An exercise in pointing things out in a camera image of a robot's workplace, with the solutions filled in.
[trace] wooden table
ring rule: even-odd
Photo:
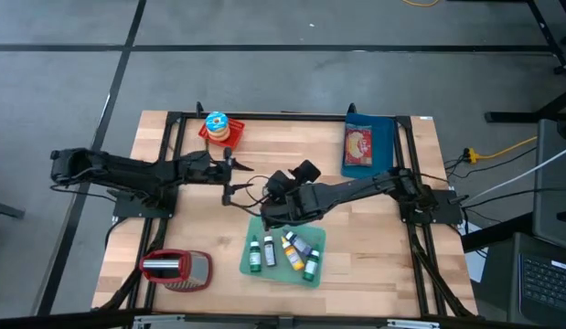
[[[132,158],[156,160],[166,115],[166,111],[143,112]],[[421,171],[445,178],[433,119],[411,117],[411,121]],[[181,154],[204,149],[204,141],[198,137],[202,123],[202,120],[187,120]],[[277,169],[295,168],[304,159],[311,160],[321,170],[318,182],[336,184],[347,180],[340,175],[342,122],[248,120],[245,123],[246,130],[234,156],[255,171],[236,171],[232,184],[245,183],[254,175],[270,176]],[[403,132],[401,135],[402,142],[406,143]],[[172,154],[174,140],[175,137],[169,154]],[[209,147],[215,159],[222,158],[222,150],[216,145]],[[406,144],[403,150],[405,163],[410,167]],[[423,178],[423,181],[433,188],[447,188],[446,183],[431,178]],[[254,183],[257,186],[251,188],[251,192],[259,196],[265,179],[256,178]],[[210,253],[214,260],[214,277],[209,287],[200,292],[171,292],[158,287],[154,311],[419,316],[406,227],[400,222],[397,204],[389,196],[340,205],[323,220],[313,223],[326,230],[327,242],[321,285],[312,290],[242,275],[240,254],[249,215],[220,204],[221,186],[181,186],[179,189],[177,210],[168,222],[165,248]],[[244,191],[237,192],[232,200],[251,203]],[[107,302],[133,269],[143,222],[141,218],[129,218],[111,234],[93,306]],[[432,228],[440,273],[464,306],[477,313],[459,236],[445,225],[432,225]],[[435,313],[433,287],[426,273],[424,277],[430,310]],[[146,280],[141,281],[137,306],[144,305],[146,284]]]

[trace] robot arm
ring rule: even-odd
[[[363,197],[385,194],[400,205],[428,212],[437,207],[431,188],[418,183],[410,169],[391,168],[371,177],[337,185],[307,184],[320,172],[309,161],[291,171],[295,179],[277,171],[269,179],[267,199],[261,205],[264,229],[297,226],[323,218],[335,206]]]
[[[53,151],[51,179],[57,186],[93,183],[108,186],[140,199],[146,207],[163,207],[169,187],[182,184],[229,186],[231,170],[252,171],[224,150],[224,160],[215,161],[207,151],[196,151],[173,161],[148,163],[85,148]]]

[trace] red tray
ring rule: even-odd
[[[229,147],[233,151],[242,137],[245,124],[244,122],[228,118],[228,126],[230,127],[230,137],[228,137],[225,141],[218,142],[209,138],[208,129],[206,128],[205,123],[203,123],[201,129],[199,129],[199,137],[207,139],[210,143],[214,143],[215,145]]]

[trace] yellow paint bottle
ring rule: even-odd
[[[285,239],[284,237],[281,237],[281,241],[283,242],[284,254],[286,255],[286,258],[291,262],[291,265],[293,265],[293,270],[302,270],[304,268],[304,263],[297,253],[297,250],[295,250],[293,245],[291,245],[291,242],[287,241],[287,239]]]

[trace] paint bottle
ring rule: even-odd
[[[293,246],[297,249],[297,251],[301,252],[305,256],[308,256],[311,253],[311,246],[307,244],[303,239],[299,238],[298,235],[293,233],[292,231],[288,231],[286,229],[283,230],[284,237],[293,244]]]
[[[304,268],[303,260],[301,260],[301,257],[294,249],[293,245],[291,245],[291,243],[284,237],[281,237],[281,241],[283,242],[284,254],[286,255],[286,258],[291,262],[291,265],[293,265],[293,270],[302,270]]]
[[[274,243],[272,242],[272,236],[267,235],[264,237],[264,259],[266,260],[266,266],[276,266],[276,256],[274,255]]]
[[[250,271],[259,272],[261,269],[261,246],[256,236],[253,236],[250,243]]]
[[[307,257],[307,263],[304,266],[303,279],[307,281],[312,281],[315,278],[315,273],[317,272],[317,267],[319,266],[319,246],[316,246],[311,250],[311,253]]]

